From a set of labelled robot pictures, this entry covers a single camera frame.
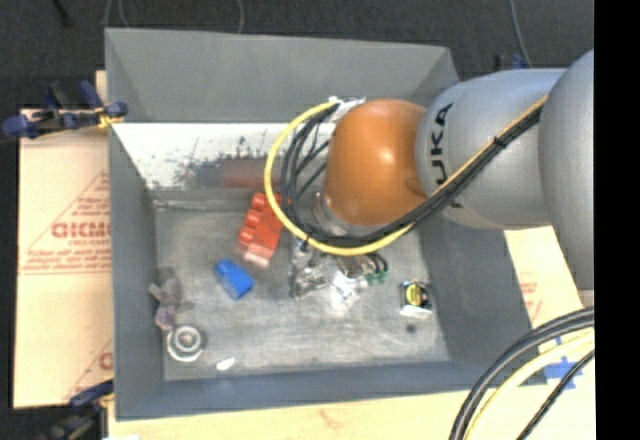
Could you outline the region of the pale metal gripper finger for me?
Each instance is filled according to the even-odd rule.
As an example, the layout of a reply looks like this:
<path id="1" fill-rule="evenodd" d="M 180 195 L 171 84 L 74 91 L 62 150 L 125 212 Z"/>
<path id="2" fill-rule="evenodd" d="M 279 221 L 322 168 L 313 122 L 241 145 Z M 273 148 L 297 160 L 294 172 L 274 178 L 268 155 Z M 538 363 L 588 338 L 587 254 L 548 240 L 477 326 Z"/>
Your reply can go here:
<path id="1" fill-rule="evenodd" d="M 319 264 L 319 251 L 303 241 L 293 242 L 293 269 L 296 273 L 316 267 Z"/>
<path id="2" fill-rule="evenodd" d="M 298 272 L 289 279 L 289 296 L 300 301 L 313 293 L 326 288 L 329 285 L 328 279 L 318 272 Z"/>

